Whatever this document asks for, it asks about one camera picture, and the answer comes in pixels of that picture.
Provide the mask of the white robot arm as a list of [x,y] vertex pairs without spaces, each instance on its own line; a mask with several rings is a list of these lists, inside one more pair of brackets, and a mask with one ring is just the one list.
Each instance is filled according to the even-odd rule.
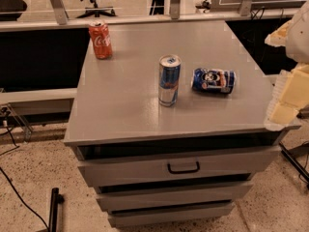
[[277,76],[267,107],[265,127],[280,131],[309,104],[309,1],[291,20],[268,34],[265,43],[284,46],[287,57],[296,61],[291,71],[281,71]]

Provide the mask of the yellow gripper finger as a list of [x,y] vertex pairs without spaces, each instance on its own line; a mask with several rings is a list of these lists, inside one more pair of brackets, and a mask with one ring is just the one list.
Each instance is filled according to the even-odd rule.
[[270,131],[282,130],[308,104],[309,65],[297,64],[290,72],[282,70],[276,78],[267,107],[265,127]]
[[265,38],[265,44],[279,47],[286,45],[287,31],[289,29],[291,22],[287,21],[281,25],[278,29],[268,34]]

